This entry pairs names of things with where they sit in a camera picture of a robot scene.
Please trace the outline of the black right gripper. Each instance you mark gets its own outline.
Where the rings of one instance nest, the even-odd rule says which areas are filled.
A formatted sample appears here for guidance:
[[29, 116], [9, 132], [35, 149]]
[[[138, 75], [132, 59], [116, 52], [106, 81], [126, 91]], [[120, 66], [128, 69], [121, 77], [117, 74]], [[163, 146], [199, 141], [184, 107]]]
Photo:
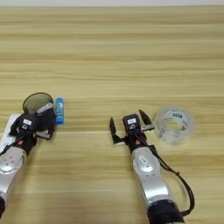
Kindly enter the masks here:
[[152, 131], [155, 129], [155, 126], [146, 113], [144, 113], [142, 110], [139, 110], [139, 113], [143, 120], [143, 126], [141, 127], [141, 131], [126, 132], [125, 138], [120, 138], [116, 134], [116, 126], [114, 123], [114, 119], [110, 118], [109, 128], [114, 145], [125, 143], [129, 147], [129, 151], [133, 152], [135, 149], [144, 147], [147, 144], [147, 137], [143, 133], [143, 131]]

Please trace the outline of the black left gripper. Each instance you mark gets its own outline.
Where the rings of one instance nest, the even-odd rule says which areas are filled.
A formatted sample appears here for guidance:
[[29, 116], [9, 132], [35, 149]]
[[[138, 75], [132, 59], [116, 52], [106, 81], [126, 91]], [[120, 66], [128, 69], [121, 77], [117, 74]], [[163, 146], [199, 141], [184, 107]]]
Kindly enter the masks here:
[[36, 134], [23, 134], [21, 131], [22, 118], [23, 116], [20, 115], [10, 126], [10, 136], [16, 137], [14, 146], [24, 150], [29, 155], [37, 143], [36, 135], [45, 140], [52, 138], [55, 129], [55, 117], [49, 115], [41, 116], [38, 119]]

